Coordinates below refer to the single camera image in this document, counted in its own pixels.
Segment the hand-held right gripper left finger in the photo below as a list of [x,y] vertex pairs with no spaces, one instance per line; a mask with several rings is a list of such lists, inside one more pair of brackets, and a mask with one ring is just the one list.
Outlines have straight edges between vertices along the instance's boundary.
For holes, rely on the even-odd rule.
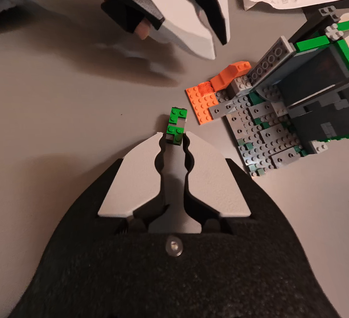
[[149,228],[165,213],[165,145],[165,134],[158,132],[124,156],[98,211],[99,217],[133,217],[133,222]]

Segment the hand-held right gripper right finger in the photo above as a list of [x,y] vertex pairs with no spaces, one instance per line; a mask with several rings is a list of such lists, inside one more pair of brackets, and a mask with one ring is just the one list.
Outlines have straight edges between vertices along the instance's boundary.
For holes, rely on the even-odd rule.
[[251,215],[223,154],[192,132],[183,136],[185,152],[184,208],[202,227],[208,220]]

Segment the grey green lego building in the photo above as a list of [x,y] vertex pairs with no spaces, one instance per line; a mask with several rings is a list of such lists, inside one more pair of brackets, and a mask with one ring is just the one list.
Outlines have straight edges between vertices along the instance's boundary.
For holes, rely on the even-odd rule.
[[243,164],[262,176],[348,139],[348,21],[320,6],[251,67],[234,63],[185,90],[198,123],[227,120]]

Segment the grey green lego brick stack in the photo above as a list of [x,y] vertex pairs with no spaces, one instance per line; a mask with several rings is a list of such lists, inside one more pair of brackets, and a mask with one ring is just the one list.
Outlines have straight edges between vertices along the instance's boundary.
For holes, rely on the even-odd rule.
[[183,134],[185,132],[186,117],[187,109],[178,107],[171,108],[166,132],[166,140],[168,143],[181,146]]

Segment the person's left hand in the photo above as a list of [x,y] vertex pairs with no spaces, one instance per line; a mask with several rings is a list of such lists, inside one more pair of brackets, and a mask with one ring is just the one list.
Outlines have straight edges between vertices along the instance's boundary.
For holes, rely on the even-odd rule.
[[151,23],[144,18],[135,28],[134,34],[137,35],[141,40],[145,40],[149,36],[151,27]]

